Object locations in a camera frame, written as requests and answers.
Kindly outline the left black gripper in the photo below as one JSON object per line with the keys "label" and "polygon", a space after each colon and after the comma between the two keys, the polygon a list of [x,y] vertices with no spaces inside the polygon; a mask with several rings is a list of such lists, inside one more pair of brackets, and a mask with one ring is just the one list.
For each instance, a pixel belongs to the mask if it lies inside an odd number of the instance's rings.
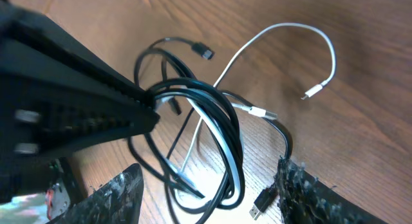
{"label": "left black gripper", "polygon": [[[56,59],[147,107],[52,103],[61,90],[33,74],[54,73]],[[154,106],[142,88],[49,17],[1,2],[1,203],[44,192],[59,178],[79,196],[71,152],[152,131],[160,119]]]}

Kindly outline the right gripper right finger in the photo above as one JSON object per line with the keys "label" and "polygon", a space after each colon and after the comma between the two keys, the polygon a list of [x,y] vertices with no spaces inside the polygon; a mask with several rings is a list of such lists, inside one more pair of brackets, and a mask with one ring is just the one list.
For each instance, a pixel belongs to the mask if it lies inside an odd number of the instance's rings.
{"label": "right gripper right finger", "polygon": [[379,224],[381,219],[325,186],[303,166],[280,159],[276,187],[278,207],[287,224]]}

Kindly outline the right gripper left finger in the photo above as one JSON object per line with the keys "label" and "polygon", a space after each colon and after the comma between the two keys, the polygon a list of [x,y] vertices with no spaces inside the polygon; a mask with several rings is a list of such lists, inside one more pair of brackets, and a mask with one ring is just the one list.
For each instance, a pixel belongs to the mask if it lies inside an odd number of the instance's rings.
{"label": "right gripper left finger", "polygon": [[142,169],[134,163],[48,224],[138,224],[143,191]]}

